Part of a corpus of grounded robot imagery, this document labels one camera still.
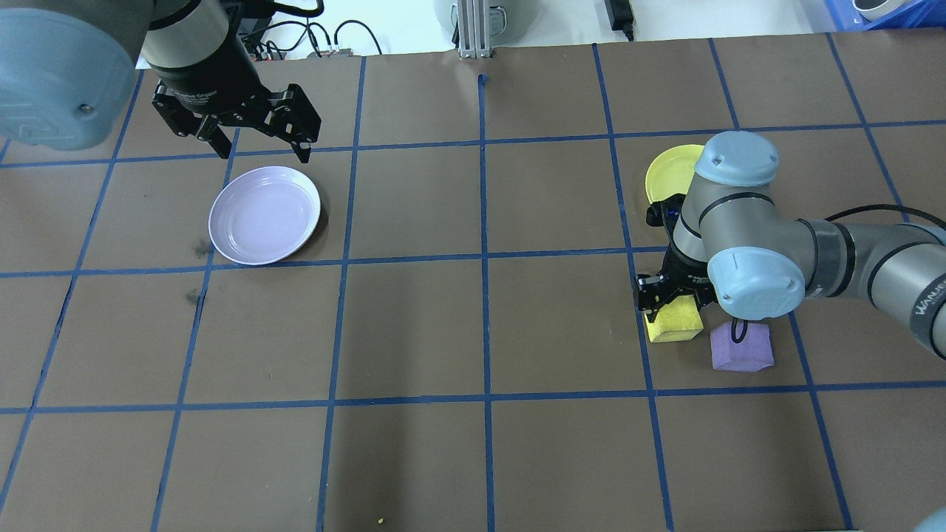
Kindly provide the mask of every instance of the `sponge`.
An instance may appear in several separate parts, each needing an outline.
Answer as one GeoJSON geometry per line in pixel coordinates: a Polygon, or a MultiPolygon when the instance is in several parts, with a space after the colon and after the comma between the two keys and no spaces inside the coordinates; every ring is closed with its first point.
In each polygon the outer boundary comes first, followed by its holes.
{"type": "Polygon", "coordinates": [[[692,340],[703,330],[703,320],[700,319],[700,311],[692,295],[677,297],[660,309],[654,323],[644,319],[644,324],[647,326],[647,338],[655,344],[692,340]]]}

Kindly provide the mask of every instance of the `white wall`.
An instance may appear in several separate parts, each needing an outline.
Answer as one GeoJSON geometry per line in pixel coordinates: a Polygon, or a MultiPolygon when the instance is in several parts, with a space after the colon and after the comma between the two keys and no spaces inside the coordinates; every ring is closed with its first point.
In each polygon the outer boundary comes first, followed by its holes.
{"type": "MultiPolygon", "coordinates": [[[[284,0],[301,7],[311,7],[311,0],[284,0]]],[[[620,32],[611,31],[604,10],[604,0],[519,0],[536,2],[538,16],[525,37],[505,45],[587,44],[622,41],[620,32]]],[[[434,15],[434,2],[451,0],[324,0],[325,13],[318,19],[329,33],[343,20],[355,18],[370,26],[384,53],[416,53],[452,48],[449,36],[434,15]]],[[[501,4],[502,0],[493,0],[501,4]]],[[[812,33],[833,30],[831,15],[824,0],[632,0],[640,41],[812,33]]],[[[292,17],[278,13],[274,22],[292,17]]],[[[268,36],[278,45],[295,43],[300,27],[279,27],[268,36]]],[[[321,32],[320,46],[324,37],[321,32]]],[[[367,32],[348,25],[339,35],[342,47],[353,48],[358,55],[374,54],[375,46],[367,32]]],[[[291,53],[291,58],[308,55],[306,44],[291,53]]]]}

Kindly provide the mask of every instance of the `grid line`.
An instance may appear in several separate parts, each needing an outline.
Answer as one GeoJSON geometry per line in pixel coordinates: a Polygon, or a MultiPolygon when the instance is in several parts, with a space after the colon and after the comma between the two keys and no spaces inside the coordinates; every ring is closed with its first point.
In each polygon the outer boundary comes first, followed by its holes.
{"type": "Polygon", "coordinates": [[[716,52],[716,42],[710,37],[707,39],[707,43],[709,43],[709,53],[712,54],[712,61],[716,64],[716,74],[719,75],[719,82],[723,86],[723,96],[726,97],[726,106],[729,108],[729,117],[732,118],[732,126],[737,130],[741,129],[739,127],[739,117],[736,116],[736,106],[733,105],[732,96],[729,94],[729,85],[726,83],[726,74],[723,72],[723,64],[719,61],[719,54],[716,52]]]}
{"type": "Polygon", "coordinates": [[[482,389],[483,435],[486,451],[486,530],[496,532],[496,500],[493,483],[493,383],[489,334],[489,245],[486,209],[486,94],[489,77],[477,76],[477,104],[480,118],[480,251],[482,264],[482,389]]]}
{"type": "MultiPolygon", "coordinates": [[[[663,252],[667,246],[644,246],[632,248],[634,253],[654,253],[663,252]]],[[[575,255],[618,255],[626,253],[625,248],[588,248],[588,249],[551,249],[535,251],[497,251],[487,254],[489,258],[523,258],[523,257],[561,257],[575,255]]],[[[407,257],[367,257],[367,258],[349,258],[348,264],[397,264],[402,262],[438,262],[445,260],[480,260],[482,254],[479,253],[460,253],[445,255],[417,255],[407,257]]],[[[273,264],[263,264],[251,266],[246,264],[214,264],[211,270],[252,270],[267,268],[302,268],[310,266],[339,266],[341,259],[325,260],[286,260],[274,262],[273,264]]],[[[94,269],[79,270],[79,276],[86,275],[166,275],[166,274],[191,274],[202,272],[204,266],[177,266],[168,268],[114,268],[114,269],[94,269]]],[[[75,271],[71,270],[50,270],[46,272],[4,272],[0,273],[0,279],[18,278],[18,277],[63,277],[72,275],[75,271]]]]}
{"type": "MultiPolygon", "coordinates": [[[[630,274],[630,283],[633,290],[634,283],[637,282],[637,269],[634,265],[633,244],[631,242],[631,233],[627,227],[627,210],[624,205],[624,191],[621,181],[621,169],[618,163],[618,148],[615,144],[614,124],[611,119],[611,106],[607,99],[607,86],[604,83],[604,70],[601,67],[601,56],[598,52],[598,45],[591,45],[591,52],[594,54],[595,70],[598,74],[598,84],[601,88],[601,100],[604,105],[604,120],[607,125],[608,147],[611,151],[611,169],[614,173],[614,187],[617,195],[618,213],[621,218],[621,230],[624,236],[625,253],[627,254],[627,268],[630,274]]],[[[654,438],[654,455],[657,461],[657,479],[660,483],[660,495],[663,500],[663,515],[667,524],[667,530],[674,531],[674,513],[670,502],[670,488],[667,482],[667,469],[664,464],[663,442],[660,436],[660,418],[657,414],[657,398],[654,394],[654,380],[651,376],[650,358],[647,352],[647,341],[644,338],[646,332],[644,325],[640,320],[640,312],[633,310],[634,317],[638,326],[638,342],[640,344],[640,361],[643,365],[644,382],[647,386],[647,407],[651,418],[651,433],[654,438]]]]}
{"type": "MultiPolygon", "coordinates": [[[[233,144],[230,146],[230,156],[227,158],[227,169],[223,173],[223,186],[226,188],[230,183],[230,175],[234,169],[235,153],[239,143],[240,129],[234,132],[233,144]]],[[[201,317],[203,316],[203,306],[207,301],[207,290],[210,288],[210,275],[213,273],[214,256],[216,249],[210,246],[207,253],[207,262],[203,267],[203,282],[201,284],[201,294],[197,299],[197,308],[194,309],[194,322],[190,330],[190,338],[187,341],[187,353],[184,357],[184,369],[181,372],[181,385],[178,388],[177,402],[174,408],[174,419],[171,421],[170,435],[167,437],[167,451],[165,452],[165,462],[161,468],[161,480],[158,483],[158,496],[154,501],[154,512],[151,514],[151,532],[158,531],[158,525],[161,522],[161,510],[164,507],[165,494],[167,492],[167,479],[170,476],[171,461],[174,459],[174,448],[177,445],[177,435],[181,428],[181,415],[184,411],[184,397],[187,394],[187,383],[190,381],[190,368],[194,362],[194,349],[197,347],[197,336],[201,329],[201,317]]]]}
{"type": "MultiPolygon", "coordinates": [[[[887,184],[887,188],[890,189],[890,194],[893,195],[893,201],[899,206],[903,206],[903,201],[900,199],[900,193],[897,192],[897,187],[893,183],[893,178],[890,177],[890,170],[887,169],[884,158],[881,155],[880,149],[877,147],[877,141],[874,140],[874,134],[870,131],[870,126],[867,124],[867,118],[864,115],[864,110],[861,108],[861,103],[857,99],[857,95],[854,94],[854,85],[851,84],[850,78],[848,77],[848,71],[844,68],[844,63],[841,61],[841,55],[837,52],[837,46],[834,45],[834,38],[832,38],[831,33],[825,33],[825,39],[828,40],[828,47],[831,49],[832,56],[834,56],[834,63],[837,65],[838,71],[841,72],[841,79],[844,80],[844,85],[848,89],[848,95],[850,96],[851,103],[854,104],[854,111],[857,112],[857,117],[861,120],[861,127],[864,128],[864,133],[867,135],[867,142],[870,143],[870,149],[874,152],[874,158],[877,159],[877,164],[881,168],[881,173],[884,175],[884,181],[887,184]]],[[[900,213],[901,218],[906,223],[910,222],[910,216],[905,212],[900,213]]]]}
{"type": "MultiPolygon", "coordinates": [[[[892,127],[913,127],[913,126],[935,126],[946,124],[946,119],[932,120],[904,120],[904,121],[886,121],[886,122],[867,122],[869,128],[892,128],[892,127]]],[[[746,131],[765,133],[765,132],[796,132],[796,131],[821,131],[821,130],[853,130],[865,127],[865,123],[850,124],[809,124],[801,126],[763,126],[754,128],[742,128],[746,131]]],[[[716,134],[729,131],[729,129],[703,129],[703,130],[664,130],[648,132],[622,132],[614,133],[615,138],[638,138],[638,137],[659,137],[659,136],[684,136],[693,134],[716,134]]],[[[560,136],[533,136],[533,137],[509,137],[509,138],[487,138],[486,144],[528,144],[528,143],[546,143],[546,142],[569,142],[579,140],[605,140],[608,138],[606,133],[598,134],[578,134],[578,135],[560,135],[560,136]]],[[[479,146],[477,139],[457,140],[445,142],[418,142],[405,144],[375,144],[359,146],[359,151],[382,151],[382,150],[409,150],[413,148],[449,148],[455,146],[479,146]]],[[[312,148],[313,153],[333,152],[333,151],[351,151],[351,146],[336,146],[312,148]]],[[[267,155],[290,155],[292,150],[256,150],[256,151],[238,151],[236,157],[258,157],[267,155]]],[[[182,159],[214,159],[217,156],[214,153],[191,153],[179,155],[154,155],[149,157],[119,157],[115,162],[119,165],[126,163],[147,163],[161,161],[176,161],[182,159]]],[[[111,159],[79,159],[71,161],[37,161],[30,163],[7,163],[3,164],[0,159],[0,169],[16,168],[43,168],[43,167],[67,167],[78,165],[105,165],[110,164],[111,159]]]]}
{"type": "Polygon", "coordinates": [[[351,252],[352,217],[355,210],[355,185],[358,175],[359,138],[361,135],[361,108],[364,101],[364,74],[367,58],[361,58],[358,81],[358,100],[355,107],[355,132],[352,134],[351,174],[348,177],[348,212],[345,213],[345,241],[342,248],[342,272],[339,275],[339,302],[335,314],[335,344],[332,347],[332,370],[328,383],[328,403],[325,409],[325,432],[322,442],[322,466],[320,467],[319,499],[316,503],[315,529],[322,532],[325,527],[325,502],[328,497],[328,465],[332,451],[332,426],[335,421],[335,398],[339,383],[339,358],[342,353],[342,320],[345,311],[345,291],[348,283],[348,257],[351,252]]]}
{"type": "MultiPolygon", "coordinates": [[[[658,398],[677,398],[693,396],[738,396],[738,395],[777,395],[807,393],[810,389],[817,392],[851,392],[884,390],[917,390],[946,388],[946,381],[876,381],[876,382],[839,382],[830,384],[778,384],[767,386],[724,386],[718,388],[656,388],[649,392],[642,390],[589,390],[580,392],[510,392],[492,393],[490,399],[497,401],[535,401],[562,399],[622,399],[646,398],[654,395],[658,398]]],[[[358,407],[384,404],[438,404],[482,402],[484,394],[429,395],[403,397],[376,397],[336,399],[335,406],[358,407]]],[[[328,406],[328,399],[293,399],[275,401],[236,401],[236,402],[192,402],[155,404],[113,404],[113,405],[69,405],[38,406],[36,414],[87,414],[105,412],[173,412],[181,409],[186,412],[207,410],[265,410],[284,408],[316,408],[328,406]]],[[[0,416],[25,414],[28,407],[0,408],[0,416]]]]}
{"type": "Polygon", "coordinates": [[[798,328],[798,320],[794,312],[788,314],[788,319],[792,323],[792,334],[795,336],[795,344],[798,347],[798,356],[801,359],[801,370],[805,374],[805,382],[808,387],[808,395],[812,400],[812,408],[815,412],[815,422],[818,426],[818,434],[821,436],[821,444],[825,450],[825,458],[828,461],[828,471],[831,474],[832,484],[834,485],[834,494],[837,497],[838,507],[841,510],[841,518],[844,520],[844,527],[848,530],[854,528],[850,519],[850,509],[848,508],[848,498],[844,495],[844,487],[841,484],[841,475],[837,470],[837,463],[834,462],[834,451],[831,445],[831,439],[828,437],[828,426],[825,424],[824,414],[821,412],[821,402],[818,400],[818,393],[815,390],[815,380],[812,378],[812,368],[808,365],[808,354],[805,352],[804,342],[801,340],[801,330],[798,328]]]}
{"type": "Polygon", "coordinates": [[[7,156],[7,150],[9,150],[10,142],[12,142],[12,139],[8,138],[7,141],[3,143],[3,149],[0,150],[0,164],[3,164],[3,159],[7,156]]]}
{"type": "Polygon", "coordinates": [[[76,258],[76,267],[72,273],[71,279],[69,280],[69,288],[66,290],[65,297],[63,298],[59,318],[56,320],[56,326],[53,328],[52,338],[49,340],[49,349],[46,351],[45,357],[43,359],[43,367],[40,370],[40,377],[36,382],[36,388],[33,390],[33,398],[30,402],[29,410],[26,412],[26,418],[23,421],[23,429],[20,431],[20,437],[17,440],[16,448],[14,449],[13,456],[10,459],[7,478],[4,481],[3,488],[0,489],[0,513],[3,513],[3,508],[7,504],[9,488],[13,482],[13,476],[16,474],[17,465],[20,463],[20,457],[23,455],[23,447],[26,444],[26,436],[29,434],[29,428],[33,423],[33,418],[36,416],[36,407],[39,404],[40,395],[43,392],[46,377],[49,374],[49,366],[52,364],[53,355],[56,353],[56,345],[59,342],[60,332],[62,331],[62,323],[65,321],[65,315],[69,310],[69,303],[72,301],[72,295],[76,289],[76,282],[79,280],[79,269],[82,267],[82,261],[85,259],[85,254],[89,249],[89,243],[92,241],[92,233],[96,229],[98,214],[101,212],[102,203],[105,200],[105,192],[108,190],[109,182],[112,180],[115,159],[118,158],[118,150],[121,148],[122,141],[125,138],[125,133],[128,132],[128,124],[131,121],[131,110],[134,108],[134,101],[138,95],[138,91],[141,90],[141,82],[144,77],[144,72],[138,73],[138,80],[134,84],[134,91],[131,93],[131,105],[129,105],[128,111],[125,113],[125,120],[122,122],[121,131],[118,134],[118,140],[115,142],[115,147],[112,152],[112,161],[105,172],[105,177],[102,179],[102,185],[98,191],[96,206],[92,211],[92,217],[89,220],[89,227],[85,231],[85,239],[82,241],[82,247],[79,250],[79,257],[76,258]]]}
{"type": "MultiPolygon", "coordinates": [[[[885,161],[880,153],[880,150],[877,146],[877,143],[872,135],[872,128],[890,128],[890,127],[913,127],[913,126],[928,126],[928,125],[942,125],[946,124],[946,120],[913,120],[913,121],[887,121],[887,122],[868,122],[862,108],[860,107],[857,96],[855,95],[853,86],[850,82],[850,79],[847,75],[845,67],[841,61],[840,55],[837,51],[837,48],[834,44],[832,36],[826,34],[826,38],[829,42],[829,46],[837,67],[839,68],[842,78],[846,84],[846,87],[849,91],[849,95],[855,110],[857,111],[859,123],[851,124],[836,124],[836,125],[809,125],[809,126],[775,126],[775,127],[760,127],[760,128],[745,128],[747,131],[765,133],[765,132],[780,132],[780,131],[818,131],[818,130],[847,130],[847,129],[864,129],[868,142],[873,150],[874,156],[877,159],[878,165],[880,166],[882,173],[885,177],[886,183],[894,196],[895,202],[897,204],[901,203],[901,198],[897,192],[895,184],[892,177],[889,174],[888,168],[886,167],[885,161]]],[[[725,78],[725,73],[722,68],[722,64],[719,61],[719,57],[716,51],[715,44],[712,39],[708,39],[710,51],[712,53],[717,73],[720,77],[720,81],[723,86],[724,95],[727,100],[727,107],[729,108],[733,124],[736,129],[739,129],[738,117],[736,116],[735,108],[731,100],[731,94],[728,91],[727,82],[725,78]]],[[[175,420],[172,424],[171,436],[168,440],[168,450],[166,454],[165,467],[162,472],[161,485],[159,486],[159,500],[156,501],[155,513],[152,519],[152,530],[156,530],[158,521],[160,518],[160,507],[161,500],[164,496],[164,491],[166,488],[166,479],[169,473],[169,467],[173,455],[173,446],[174,441],[176,440],[176,433],[178,430],[180,416],[183,411],[214,411],[214,410],[245,410],[245,409],[281,409],[281,408],[327,408],[326,414],[326,424],[325,424],[325,440],[324,440],[324,454],[323,454],[323,463],[322,463],[322,479],[320,483],[320,492],[319,492],[319,502],[318,502],[318,516],[317,516],[317,528],[321,532],[324,527],[324,511],[325,511],[325,493],[327,492],[327,482],[328,482],[328,464],[329,464],[329,451],[331,445],[331,420],[334,416],[334,408],[336,406],[340,407],[362,407],[362,406],[372,406],[372,405],[383,405],[383,404],[429,404],[429,403],[460,403],[460,402],[483,402],[484,403],[484,412],[485,412],[485,432],[486,432],[486,467],[487,467],[487,521],[490,531],[495,528],[495,513],[494,513],[494,501],[493,501],[493,482],[492,482],[492,428],[491,428],[491,403],[493,401],[529,401],[529,400],[579,400],[579,399],[601,399],[601,398],[648,398],[650,415],[652,420],[652,431],[655,440],[655,453],[657,458],[657,468],[658,468],[658,477],[661,483],[661,493],[663,495],[663,504],[665,511],[665,518],[667,520],[668,529],[673,530],[673,518],[672,511],[669,499],[669,488],[667,486],[666,470],[664,468],[664,458],[662,454],[662,445],[660,441],[659,434],[659,419],[657,415],[657,405],[656,398],[662,397],[691,397],[691,396],[714,396],[714,395],[751,395],[751,394],[793,394],[793,393],[808,393],[812,400],[813,409],[815,411],[815,419],[818,425],[818,430],[822,439],[823,446],[825,448],[826,458],[829,464],[829,469],[831,470],[832,481],[834,484],[835,492],[838,497],[838,502],[840,505],[842,517],[845,521],[845,526],[847,528],[852,528],[850,510],[847,507],[846,499],[844,496],[843,487],[841,485],[840,475],[837,471],[836,463],[833,458],[831,442],[828,436],[827,426],[825,424],[824,417],[820,410],[820,404],[818,400],[819,392],[835,392],[835,391],[867,391],[867,390],[891,390],[891,389],[917,389],[917,388],[946,388],[946,381],[899,381],[899,382],[854,382],[854,383],[825,383],[825,384],[816,384],[812,376],[811,368],[808,365],[807,354],[804,351],[804,346],[802,342],[801,332],[797,319],[794,313],[789,315],[793,334],[795,335],[795,341],[797,343],[797,349],[799,352],[799,357],[801,359],[803,372],[805,375],[806,383],[804,385],[778,385],[778,386],[750,386],[750,387],[719,387],[719,388],[679,388],[679,389],[656,389],[653,384],[653,378],[650,372],[649,365],[649,355],[647,352],[647,343],[644,339],[644,328],[643,323],[639,313],[635,312],[637,325],[638,325],[638,334],[640,342],[640,351],[641,358],[644,368],[644,376],[646,381],[646,388],[642,390],[604,390],[604,391],[586,391],[586,392],[549,392],[549,393],[509,393],[509,394],[492,394],[490,386],[490,368],[489,368],[489,303],[488,303],[488,259],[491,258],[515,258],[515,257],[553,257],[559,255],[604,255],[604,254],[627,254],[629,273],[632,282],[634,282],[636,276],[636,270],[634,265],[634,255],[635,253],[643,252],[664,252],[664,246],[650,246],[650,247],[634,247],[631,243],[630,233],[627,225],[626,211],[623,202],[623,191],[622,191],[622,182],[620,177],[620,169],[617,161],[617,152],[615,139],[617,138],[638,138],[638,137],[659,137],[659,136],[680,136],[687,134],[714,134],[720,133],[725,130],[677,130],[677,131],[658,131],[658,132],[627,132],[627,133],[615,133],[613,131],[613,124],[611,119],[611,113],[609,109],[609,104],[607,100],[607,92],[604,84],[604,72],[601,66],[601,60],[599,57],[597,45],[592,45],[592,50],[594,53],[594,58],[596,62],[598,81],[600,83],[600,88],[602,91],[602,99],[605,111],[605,118],[607,122],[607,134],[591,134],[591,135],[563,135],[563,136],[547,136],[547,137],[523,137],[523,138],[500,138],[500,139],[486,139],[485,138],[485,120],[484,120],[484,96],[483,96],[483,84],[486,82],[484,75],[480,75],[478,78],[478,88],[479,88],[479,111],[480,111],[480,138],[476,140],[463,140],[463,141],[450,141],[450,142],[428,142],[428,143],[408,143],[408,144],[382,144],[382,145],[370,145],[370,146],[360,146],[359,145],[359,127],[361,119],[361,103],[363,99],[364,91],[364,74],[365,74],[365,58],[361,58],[361,71],[359,79],[359,95],[358,95],[358,106],[356,111],[356,127],[353,138],[352,146],[344,147],[325,147],[325,148],[313,148],[314,152],[351,152],[352,153],[352,168],[350,175],[350,188],[348,196],[348,213],[345,226],[345,244],[344,251],[341,259],[330,259],[330,260],[310,260],[310,261],[287,261],[282,263],[276,263],[272,265],[266,265],[263,267],[315,267],[315,266],[326,266],[326,265],[340,265],[342,266],[342,276],[340,277],[340,298],[337,307],[337,325],[336,325],[336,338],[335,346],[333,348],[333,361],[332,361],[332,374],[331,374],[331,383],[330,383],[330,393],[329,399],[304,399],[304,400],[284,400],[284,401],[244,401],[244,402],[219,402],[219,403],[185,403],[184,395],[185,388],[189,374],[190,363],[193,357],[194,343],[197,338],[197,333],[199,329],[200,315],[202,312],[202,306],[206,291],[209,287],[209,277],[211,273],[215,270],[232,270],[232,269],[243,269],[243,268],[252,268],[249,266],[243,266],[238,264],[220,264],[214,265],[213,254],[214,251],[211,250],[210,257],[208,258],[207,264],[205,266],[196,266],[196,267],[182,267],[182,268],[155,268],[155,269],[95,269],[95,270],[82,270],[81,262],[84,260],[85,253],[87,251],[89,242],[91,241],[92,232],[96,225],[96,220],[98,212],[102,206],[104,196],[106,193],[106,188],[109,184],[114,166],[116,164],[124,163],[144,163],[144,162],[158,162],[158,161],[168,161],[168,160],[182,160],[182,159],[204,159],[204,158],[215,158],[216,155],[212,153],[203,153],[203,154],[182,154],[182,155],[169,155],[169,156],[154,156],[154,157],[126,157],[119,158],[118,152],[124,140],[125,134],[127,132],[129,121],[131,119],[132,108],[134,107],[135,100],[137,99],[138,93],[140,91],[142,76],[139,74],[138,82],[134,89],[134,95],[132,96],[131,105],[126,112],[124,123],[121,128],[121,133],[118,136],[117,144],[114,148],[114,152],[111,158],[109,159],[90,159],[90,160],[79,160],[79,161],[48,161],[48,162],[37,162],[37,163],[15,163],[15,164],[4,164],[3,161],[5,156],[9,151],[11,145],[11,140],[6,139],[3,144],[2,150],[0,150],[0,170],[5,168],[42,168],[42,167],[58,167],[58,166],[73,166],[73,165],[93,165],[101,164],[108,165],[108,170],[105,176],[105,179],[102,182],[101,189],[96,201],[96,208],[93,212],[92,219],[90,220],[89,228],[86,232],[85,240],[81,251],[79,253],[79,258],[77,260],[77,266],[74,270],[65,270],[65,271],[48,271],[48,272],[9,272],[9,273],[0,273],[0,279],[2,278],[17,278],[17,277],[62,277],[62,276],[71,276],[71,281],[69,288],[67,290],[63,305],[61,307],[61,312],[59,319],[57,321],[56,327],[54,329],[53,337],[50,342],[50,347],[47,350],[46,357],[44,359],[43,369],[40,373],[39,381],[37,382],[37,387],[34,391],[31,405],[29,407],[10,407],[10,408],[0,408],[0,416],[2,415],[23,415],[26,414],[24,421],[23,429],[20,433],[20,438],[17,443],[17,447],[14,451],[13,459],[10,462],[9,471],[4,482],[2,491],[0,491],[0,511],[2,511],[3,506],[7,500],[10,490],[10,484],[15,473],[16,466],[19,462],[20,456],[22,454],[23,447],[26,441],[26,434],[29,430],[32,419],[36,414],[78,414],[78,413],[105,413],[105,412],[173,412],[175,414],[175,420]],[[485,166],[485,147],[490,144],[519,144],[519,143],[543,143],[543,142],[569,142],[569,141],[582,141],[582,140],[604,140],[607,139],[609,142],[609,147],[611,149],[611,158],[612,158],[612,167],[614,171],[617,200],[619,205],[619,212],[622,220],[622,231],[625,239],[625,246],[623,248],[598,248],[598,249],[573,249],[573,250],[542,250],[542,251],[522,251],[522,252],[501,252],[501,253],[488,253],[487,249],[487,239],[486,239],[486,230],[487,230],[487,220],[486,220],[486,166],[485,166]],[[358,159],[359,151],[380,151],[380,150],[403,150],[403,149],[413,149],[413,148],[439,148],[439,147],[450,147],[450,146],[479,146],[481,149],[481,222],[482,222],[482,252],[479,254],[459,254],[459,255],[431,255],[431,256],[417,256],[417,257],[369,257],[369,258],[349,258],[349,247],[350,247],[350,238],[351,238],[351,222],[352,222],[352,211],[354,205],[354,194],[355,194],[355,179],[356,179],[356,163],[358,159]],[[338,376],[338,365],[340,357],[340,343],[341,343],[341,332],[342,332],[342,318],[343,318],[343,305],[344,305],[344,293],[345,293],[345,283],[346,283],[346,271],[349,264],[387,264],[387,263],[397,263],[397,262],[423,262],[423,261],[433,261],[433,260],[481,260],[482,261],[482,289],[483,289],[483,356],[484,356],[484,393],[483,394],[471,394],[471,395],[441,395],[441,396],[418,396],[418,397],[390,397],[390,398],[362,398],[362,399],[337,399],[335,398],[335,386],[338,376]],[[185,361],[184,373],[182,374],[182,384],[179,389],[178,400],[176,403],[171,404],[127,404],[127,405],[81,405],[81,406],[38,406],[38,398],[42,392],[44,385],[44,380],[48,372],[49,366],[52,361],[52,356],[55,351],[55,346],[58,341],[59,333],[61,331],[62,323],[64,316],[66,314],[69,301],[71,299],[74,287],[78,281],[78,278],[85,275],[155,275],[155,274],[177,274],[177,273],[196,273],[204,272],[203,284],[201,286],[201,297],[199,300],[199,307],[195,310],[195,320],[191,331],[190,344],[188,345],[188,354],[185,361]]],[[[244,157],[244,156],[264,156],[264,155],[277,155],[277,154],[292,154],[290,150],[270,150],[270,151],[237,151],[237,141],[239,136],[239,130],[237,130],[234,146],[231,150],[227,172],[224,178],[224,184],[230,179],[230,174],[232,171],[232,165],[235,158],[244,157]]]]}

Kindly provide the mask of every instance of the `black cable on robot arm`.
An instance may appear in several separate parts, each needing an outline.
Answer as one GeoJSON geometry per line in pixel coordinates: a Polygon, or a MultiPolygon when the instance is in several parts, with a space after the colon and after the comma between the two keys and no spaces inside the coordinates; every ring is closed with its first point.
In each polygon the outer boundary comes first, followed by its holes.
{"type": "Polygon", "coordinates": [[[946,230],[946,222],[933,216],[932,214],[921,211],[919,209],[912,208],[912,207],[904,207],[903,205],[894,205],[894,204],[871,204],[871,205],[863,205],[859,207],[854,207],[852,209],[848,209],[846,211],[842,211],[837,214],[831,215],[828,218],[826,218],[825,221],[833,222],[839,218],[844,218],[852,214],[857,214],[860,212],[868,212],[871,210],[892,210],[894,212],[905,212],[906,214],[911,214],[918,218],[923,218],[924,220],[934,224],[936,227],[946,230]]]}

